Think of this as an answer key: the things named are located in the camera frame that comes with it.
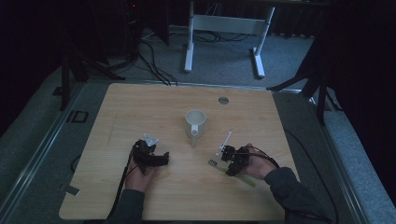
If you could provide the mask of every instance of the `person's right hand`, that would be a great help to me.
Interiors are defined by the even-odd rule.
[[[131,159],[131,163],[129,165],[128,173],[125,177],[125,188],[126,189],[135,189],[141,192],[146,192],[149,188],[149,184],[151,180],[154,178],[157,173],[159,167],[150,167],[148,173],[144,175],[137,164],[134,162],[134,159]]]
[[[250,143],[246,145],[249,153],[262,154],[262,152],[254,149]],[[249,156],[248,166],[244,167],[239,175],[250,175],[256,179],[263,180],[271,171],[275,170],[276,167],[265,158],[257,156]]]

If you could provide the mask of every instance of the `gray carpet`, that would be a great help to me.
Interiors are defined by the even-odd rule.
[[[158,41],[155,36],[146,38],[146,41],[154,47],[157,66],[172,74],[180,83],[264,88],[293,77],[313,39],[302,37],[285,39],[282,36],[268,36],[262,53],[266,72],[266,78],[264,79],[258,79],[255,76],[255,69],[251,61],[250,49],[257,44],[257,36],[249,36],[239,42],[216,44],[196,41],[190,74],[185,74],[182,71],[187,43],[186,36],[180,34],[171,36],[169,47]],[[150,60],[148,46],[142,45],[140,52]],[[113,63],[119,61],[120,59],[112,60]],[[156,80],[154,75],[140,68],[143,66],[145,65],[142,60],[138,60],[135,65],[121,68],[116,73],[126,77],[125,82],[129,83]],[[61,220],[58,211],[64,198],[64,186],[70,182],[73,175],[70,170],[70,163],[83,150],[100,103],[106,93],[106,87],[112,82],[93,71],[90,71],[90,74],[89,82],[84,85],[77,100],[72,105],[73,110],[89,112],[87,122],[63,124],[46,155],[46,159],[37,170],[35,178],[18,203],[8,223],[81,223],[81,221]],[[2,201],[17,181],[24,164],[29,161],[32,153],[40,146],[41,139],[45,137],[52,122],[60,116],[64,116],[58,111],[60,97],[51,95],[54,88],[59,85],[60,71],[58,70],[47,78],[29,102],[29,105],[26,106],[19,118],[0,140],[0,176],[2,179],[0,196]],[[303,85],[304,81],[290,88],[298,90]],[[326,128],[318,125],[312,108],[312,106],[315,106],[300,94],[281,92],[275,94],[275,99],[282,124],[303,143],[322,174],[325,185],[330,189],[330,193],[337,204],[340,223],[354,223],[354,217],[349,212],[350,209],[336,178],[336,172],[330,163],[327,150],[331,148],[329,149],[329,145],[326,144],[326,141],[330,138],[343,139],[345,136],[353,134],[353,130],[344,129],[344,136],[337,135],[337,128],[346,126],[347,119],[333,116],[333,111],[326,112],[326,122],[329,123],[327,126],[331,127],[326,130]],[[287,137],[302,183],[312,189],[328,209],[332,219],[335,220],[329,195],[318,179],[318,174],[315,172],[312,163],[296,139],[289,134],[287,134]],[[355,146],[359,145],[359,139],[355,138],[353,141]],[[344,147],[342,144],[336,144],[336,146]],[[354,175],[353,168],[348,171],[351,176]],[[367,188],[366,186],[365,189],[358,190],[367,193],[370,191]],[[381,195],[380,199],[382,198],[386,198],[386,195]],[[364,201],[364,194],[361,195],[360,200]],[[382,222],[384,219],[379,218],[384,214],[383,209],[376,208],[371,211],[370,208],[373,207],[369,207],[370,203],[365,202],[363,208],[366,212],[365,215],[370,219],[370,223],[387,223],[387,221]],[[390,218],[396,217],[394,207],[393,209],[390,207],[386,211],[388,217],[389,214]]]

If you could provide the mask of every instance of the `cable on floor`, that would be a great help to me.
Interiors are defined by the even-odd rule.
[[[332,197],[332,195],[330,194],[329,189],[327,188],[326,184],[324,183],[323,177],[321,176],[318,167],[315,165],[314,161],[312,160],[311,156],[309,155],[308,151],[306,150],[305,146],[303,145],[303,143],[300,141],[299,138],[296,137],[296,135],[294,135],[291,131],[284,129],[285,133],[288,133],[291,137],[294,138],[294,140],[297,141],[297,143],[300,145],[300,147],[303,149],[303,151],[305,152],[306,157],[311,161],[311,164],[314,166],[315,171],[318,174],[319,180],[322,183],[323,187],[325,188],[327,194],[329,195],[330,201],[332,202],[332,207],[334,209],[334,213],[335,213],[335,223],[338,224],[339,223],[339,215],[338,215],[338,209],[337,206],[335,205],[335,201],[334,198]]]
[[[158,78],[164,85],[166,86],[171,86],[171,82],[168,78],[170,78],[173,82],[177,83],[177,79],[170,75],[169,73],[163,71],[161,68],[157,67],[157,64],[155,63],[155,53],[154,53],[154,48],[146,41],[141,40],[141,43],[149,46],[151,50],[151,63],[146,60],[146,58],[139,52],[138,55],[139,57],[143,60],[143,62],[146,64],[148,67],[148,70],[153,74],[156,78]]]
[[[243,41],[243,40],[245,40],[245,39],[247,39],[249,37],[249,35],[239,34],[239,35],[236,35],[233,38],[225,38],[220,33],[213,32],[213,31],[195,31],[194,33],[196,34],[196,35],[193,36],[195,39],[198,39],[198,40],[200,40],[202,42],[207,42],[207,43],[232,42],[232,41],[233,42],[238,42],[238,41]],[[212,35],[213,39],[201,37],[201,36],[199,36],[199,34]]]

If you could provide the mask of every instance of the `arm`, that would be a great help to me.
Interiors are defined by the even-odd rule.
[[[144,175],[131,160],[128,175],[125,177],[125,189],[114,214],[104,224],[140,224],[142,223],[145,192],[149,188],[158,167],[153,167]]]
[[[260,153],[251,144],[247,144],[250,153]],[[250,175],[265,180],[271,187],[276,201],[285,209],[286,223],[326,223],[326,212],[312,192],[297,181],[294,172],[287,167],[276,168],[266,159],[250,156],[249,164],[241,171],[242,175]]]

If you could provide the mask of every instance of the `black tripod leg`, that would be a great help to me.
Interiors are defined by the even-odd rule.
[[[320,85],[319,88],[319,97],[318,97],[318,108],[317,108],[317,117],[321,125],[324,124],[324,106],[326,101],[326,91],[327,87],[325,85]]]
[[[78,82],[86,82],[88,80],[88,74],[82,63],[81,59],[73,51],[67,52],[67,64],[73,73],[74,78]]]
[[[88,63],[92,68],[94,68],[94,69],[98,70],[99,72],[105,74],[109,78],[115,79],[115,80],[125,80],[125,77],[119,77],[119,76],[113,74],[112,72],[108,71],[103,66],[101,66],[99,63],[96,63],[93,60],[91,60],[88,57],[86,57],[84,54],[79,52],[77,49],[75,49],[74,52],[76,53],[76,56],[79,57],[82,61]]]
[[[312,77],[312,75],[315,73],[315,71],[311,70],[309,72],[305,72],[304,75],[296,75],[295,77],[292,77],[291,79],[280,83],[279,85],[276,85],[274,87],[267,87],[268,91],[282,91],[283,89],[287,88],[288,86],[291,86],[294,83],[297,83],[304,78]]]
[[[303,97],[312,97],[317,89],[320,87],[320,77],[319,76],[314,76],[308,79],[306,81],[305,85],[303,86],[303,89],[301,90],[301,94]]]

